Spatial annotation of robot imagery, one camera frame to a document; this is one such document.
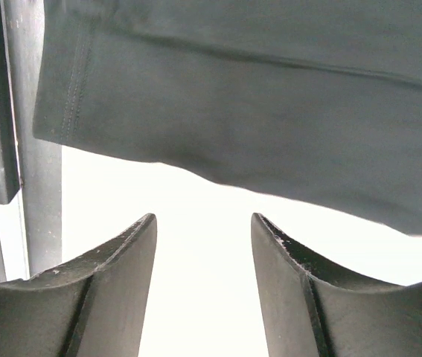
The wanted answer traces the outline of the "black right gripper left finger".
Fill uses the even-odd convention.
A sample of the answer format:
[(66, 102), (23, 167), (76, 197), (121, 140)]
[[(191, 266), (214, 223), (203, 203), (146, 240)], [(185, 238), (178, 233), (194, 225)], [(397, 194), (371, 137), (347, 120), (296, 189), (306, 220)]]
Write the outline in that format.
[(0, 283), (0, 356), (136, 356), (156, 251), (149, 213), (29, 280)]

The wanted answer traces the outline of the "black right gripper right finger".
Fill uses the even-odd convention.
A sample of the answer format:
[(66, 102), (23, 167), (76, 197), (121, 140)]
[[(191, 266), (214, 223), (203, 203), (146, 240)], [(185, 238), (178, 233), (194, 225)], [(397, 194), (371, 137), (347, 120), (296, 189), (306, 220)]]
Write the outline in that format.
[(251, 239), (271, 356), (422, 356), (422, 282), (351, 271), (259, 213)]

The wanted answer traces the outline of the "black t shirt flower print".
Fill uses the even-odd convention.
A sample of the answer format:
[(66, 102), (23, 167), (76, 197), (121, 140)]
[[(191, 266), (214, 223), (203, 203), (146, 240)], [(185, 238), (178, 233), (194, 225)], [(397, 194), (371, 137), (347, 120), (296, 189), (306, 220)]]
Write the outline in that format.
[(422, 1), (46, 1), (33, 133), (422, 235)]

